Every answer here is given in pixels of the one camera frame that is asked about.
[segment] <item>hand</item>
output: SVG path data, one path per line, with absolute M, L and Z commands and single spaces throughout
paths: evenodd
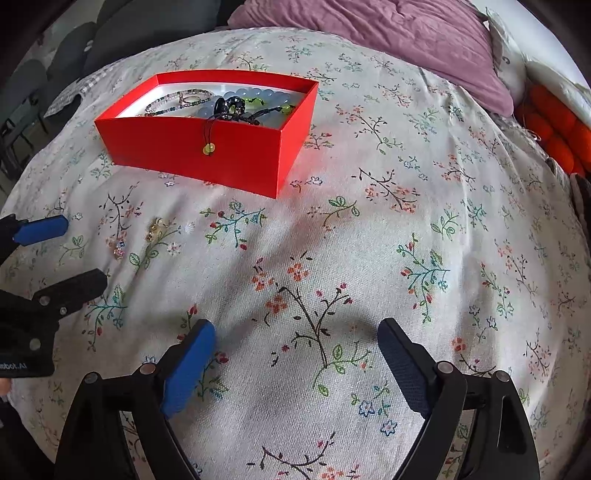
M 0 378 L 0 397 L 10 392 L 11 380 L 9 378 Z

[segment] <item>necklace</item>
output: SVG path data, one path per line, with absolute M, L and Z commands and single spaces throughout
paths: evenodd
M 212 97 L 212 92 L 208 90 L 201 90 L 199 88 L 169 93 L 146 105 L 145 113 L 142 116 L 157 116 L 162 115 L 163 113 L 174 112 L 175 110 L 201 105 L 202 103 L 210 101 Z M 173 105 L 162 110 L 157 110 L 158 108 L 161 108 L 176 98 L 178 98 L 178 105 Z

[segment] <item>bed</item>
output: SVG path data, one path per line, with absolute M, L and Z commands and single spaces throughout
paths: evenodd
M 195 68 L 320 83 L 277 200 L 111 163 L 94 119 L 142 79 Z M 422 68 L 291 28 L 153 48 L 84 93 L 12 191 L 2 214 L 13 212 L 62 213 L 70 227 L 19 249 L 2 266 L 4 289 L 30 296 L 92 268 L 109 277 L 102 297 L 62 321 L 56 373 L 15 381 L 9 396 L 51 459 L 84 374 L 157 361 L 201 317 L 216 326 L 217 351 L 171 424 L 205 480 L 391 479 L 422 419 L 377 347 L 390 316 L 436 360 L 511 374 L 543 478 L 558 478 L 577 442 L 591 288 L 569 192 L 523 130 L 501 130 L 467 91 Z M 468 425 L 440 478 L 456 472 Z

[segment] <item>chair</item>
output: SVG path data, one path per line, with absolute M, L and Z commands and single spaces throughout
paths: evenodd
M 115 15 L 121 7 L 128 4 L 131 0 L 105 0 L 105 3 L 99 10 L 99 15 L 96 17 L 96 25 L 102 27 L 105 22 Z
M 94 22 L 87 22 L 76 27 L 61 41 L 51 61 L 51 65 L 47 68 L 48 82 L 39 92 L 41 112 L 47 111 L 53 100 L 56 99 L 63 89 L 81 78 L 82 69 L 84 68 L 84 63 L 95 33 L 96 24 Z M 69 109 L 69 111 L 71 114 L 66 121 L 74 115 L 76 108 Z M 52 117 L 48 118 L 48 123 L 50 126 L 56 127 Z M 59 124 L 63 127 L 64 123 L 62 120 L 60 119 Z
M 23 132 L 37 120 L 47 133 L 37 96 L 38 91 L 46 84 L 47 75 L 43 64 L 38 60 L 29 60 L 17 68 L 0 92 L 0 167 L 4 168 L 11 180 L 16 180 L 22 173 L 22 165 L 14 151 L 15 140 L 21 137 L 32 151 L 33 145 Z M 13 122 L 11 117 L 17 110 L 22 115 Z
M 121 3 L 111 0 L 109 8 Z M 219 6 L 220 0 L 131 0 L 99 26 L 82 76 L 148 48 L 213 30 Z

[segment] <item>yellow bead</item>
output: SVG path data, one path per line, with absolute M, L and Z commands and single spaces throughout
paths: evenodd
M 205 147 L 203 147 L 203 153 L 205 153 L 206 155 L 209 155 L 209 154 L 213 153 L 215 149 L 216 149 L 216 146 L 214 144 L 208 143 L 205 145 Z

